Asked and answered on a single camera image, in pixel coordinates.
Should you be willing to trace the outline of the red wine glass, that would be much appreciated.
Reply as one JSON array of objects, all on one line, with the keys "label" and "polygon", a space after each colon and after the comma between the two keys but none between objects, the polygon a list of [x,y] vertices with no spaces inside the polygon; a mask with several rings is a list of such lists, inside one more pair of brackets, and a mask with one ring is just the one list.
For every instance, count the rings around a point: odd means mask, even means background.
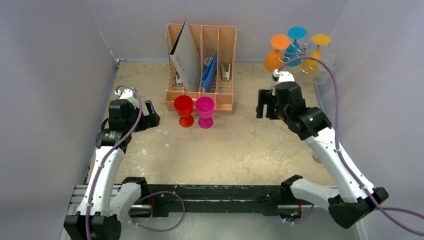
[{"label": "red wine glass", "polygon": [[183,128],[189,128],[194,124],[193,99],[187,95],[178,96],[173,102],[176,113],[179,115],[179,125]]}]

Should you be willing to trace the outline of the yellow wine glass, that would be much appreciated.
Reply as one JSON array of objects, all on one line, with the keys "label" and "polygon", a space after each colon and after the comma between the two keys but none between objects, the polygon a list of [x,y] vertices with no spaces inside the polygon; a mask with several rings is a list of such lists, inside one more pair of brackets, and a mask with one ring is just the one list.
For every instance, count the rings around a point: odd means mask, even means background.
[{"label": "yellow wine glass", "polygon": [[[331,45],[332,39],[326,34],[315,34],[311,37],[312,43],[316,45],[316,48],[308,53],[307,56],[317,60],[322,60],[321,47],[326,46],[327,48]],[[304,59],[301,61],[301,71],[304,74],[311,75],[317,68],[318,63],[313,59]]]}]

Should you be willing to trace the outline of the clear glass wine glass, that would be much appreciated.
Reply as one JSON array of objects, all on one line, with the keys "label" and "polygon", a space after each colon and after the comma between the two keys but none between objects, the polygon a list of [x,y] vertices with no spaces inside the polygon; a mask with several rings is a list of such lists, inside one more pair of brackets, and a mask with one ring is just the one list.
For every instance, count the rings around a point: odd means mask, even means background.
[{"label": "clear glass wine glass", "polygon": [[[336,66],[337,58],[333,54],[325,54],[322,56],[321,61],[331,71],[333,71]],[[330,78],[331,76],[330,76],[330,73],[327,71],[327,69],[324,66],[322,66],[320,63],[318,63],[312,73],[312,82],[317,85],[323,85]]]}]

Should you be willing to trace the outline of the pink wine glass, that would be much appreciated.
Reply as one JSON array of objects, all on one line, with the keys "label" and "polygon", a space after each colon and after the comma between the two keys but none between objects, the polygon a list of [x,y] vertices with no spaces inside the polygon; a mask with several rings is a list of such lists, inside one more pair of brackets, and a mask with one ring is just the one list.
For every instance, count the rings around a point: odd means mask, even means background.
[{"label": "pink wine glass", "polygon": [[201,96],[195,102],[196,112],[199,116],[198,125],[202,129],[209,129],[213,126],[212,115],[215,111],[215,101],[208,96]]}]

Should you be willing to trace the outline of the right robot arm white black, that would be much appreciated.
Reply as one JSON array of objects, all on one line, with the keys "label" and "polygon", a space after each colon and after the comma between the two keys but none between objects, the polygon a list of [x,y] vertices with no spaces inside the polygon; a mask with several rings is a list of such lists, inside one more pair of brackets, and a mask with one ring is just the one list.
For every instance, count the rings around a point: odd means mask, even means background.
[{"label": "right robot arm white black", "polygon": [[381,204],[389,197],[385,188],[375,187],[343,152],[326,114],[306,105],[296,82],[260,89],[256,117],[282,120],[317,155],[336,184],[336,188],[330,188],[294,175],[281,184],[284,202],[303,200],[326,209],[340,227],[349,229],[376,208],[373,200]]}]

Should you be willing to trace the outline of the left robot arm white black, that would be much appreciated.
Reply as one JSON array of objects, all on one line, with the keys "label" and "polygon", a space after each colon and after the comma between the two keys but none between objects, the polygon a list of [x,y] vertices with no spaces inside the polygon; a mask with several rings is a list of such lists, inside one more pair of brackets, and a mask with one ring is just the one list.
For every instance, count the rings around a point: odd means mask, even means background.
[{"label": "left robot arm white black", "polygon": [[140,111],[136,100],[116,99],[109,103],[108,118],[100,127],[95,143],[95,163],[81,203],[64,220],[64,229],[72,240],[118,240],[131,205],[149,199],[144,177],[127,177],[115,191],[115,178],[127,147],[136,132],[157,127],[160,117],[150,100]]}]

